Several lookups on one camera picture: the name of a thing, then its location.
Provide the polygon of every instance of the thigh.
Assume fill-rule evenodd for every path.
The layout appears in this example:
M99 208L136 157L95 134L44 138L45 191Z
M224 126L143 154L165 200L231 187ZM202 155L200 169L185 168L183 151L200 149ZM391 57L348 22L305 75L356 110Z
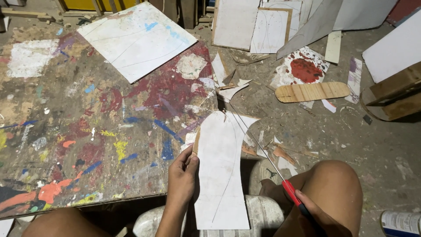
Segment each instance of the thigh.
M357 237L362 212L362 190L355 171L341 161L325 161L309 172L301 191L325 213ZM293 207L275 237L303 236L298 222L299 210Z
M57 209L36 218L22 237L108 237L105 231L89 222L77 208Z

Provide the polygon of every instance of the person's left hand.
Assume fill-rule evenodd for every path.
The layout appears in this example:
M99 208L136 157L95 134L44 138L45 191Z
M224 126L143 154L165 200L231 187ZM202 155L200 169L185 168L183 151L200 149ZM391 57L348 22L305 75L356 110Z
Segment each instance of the person's left hand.
M192 151L193 145L182 151L168 168L167 206L187 207L193 196L199 158Z

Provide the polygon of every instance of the paint-stained table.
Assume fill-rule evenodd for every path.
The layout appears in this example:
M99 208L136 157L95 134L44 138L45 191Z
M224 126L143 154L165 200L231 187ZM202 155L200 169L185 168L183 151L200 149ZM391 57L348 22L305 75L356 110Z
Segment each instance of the paint-stained table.
M0 218L164 195L168 166L217 107L206 44L130 85L73 31L13 31L0 53ZM189 72L194 60L206 63Z

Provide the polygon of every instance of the tin can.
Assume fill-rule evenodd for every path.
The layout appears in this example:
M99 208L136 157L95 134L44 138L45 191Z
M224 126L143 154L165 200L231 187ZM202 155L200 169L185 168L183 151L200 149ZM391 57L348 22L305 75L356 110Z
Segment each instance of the tin can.
M420 237L421 213L386 210L380 215L380 224L387 237Z

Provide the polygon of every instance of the dusty floor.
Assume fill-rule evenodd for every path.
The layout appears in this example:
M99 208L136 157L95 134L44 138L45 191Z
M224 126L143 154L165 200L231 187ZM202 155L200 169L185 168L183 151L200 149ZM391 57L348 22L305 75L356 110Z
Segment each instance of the dusty floor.
M51 0L28 0L26 7L12 8L22 11L42 11L58 17L58 9ZM71 23L75 29L78 20L77 17L67 17L64 18L64 22ZM210 56L213 58L218 47L210 46L210 27L199 30L203 25L205 24L202 23L189 32L199 34L208 42ZM46 25L37 19L12 17L9 29L32 26L60 28L55 23ZM351 56L362 60L362 52L392 30L392 26L383 24L374 30L344 32L340 62L337 66L329 67L324 81L346 83ZM0 44L4 44L10 36L11 31L1 34ZM327 37L311 44L310 48L324 54L326 41ZM234 60L228 50L220 49L229 67L234 67ZM250 128L251 132L258 136L260 130L264 130L266 143L275 135L287 146L318 151L320 160L338 159L350 164L360 177L364 191L361 236L383 236L379 224L379 216L383 210L419 212L421 203L419 195L421 186L418 184L421 166L417 155L421 151L417 142L421 134L419 123L373 120L372 124L368 125L362 119L366 112L361 105L354 105L342 98L331 100L338 108L336 113L325 109L320 101L314 103L312 114L296 104L282 104L276 99L274 92L265 86L278 65L279 61L272 55L263 62L239 66L244 75L243 79L253 79L253 82L234 96L232 104L240 113L262 118ZM361 88L372 84L373 80L364 65ZM319 161L293 152L289 154L299 163L298 172L308 170ZM257 194L259 190L256 167L248 169L248 172L252 172L249 194Z

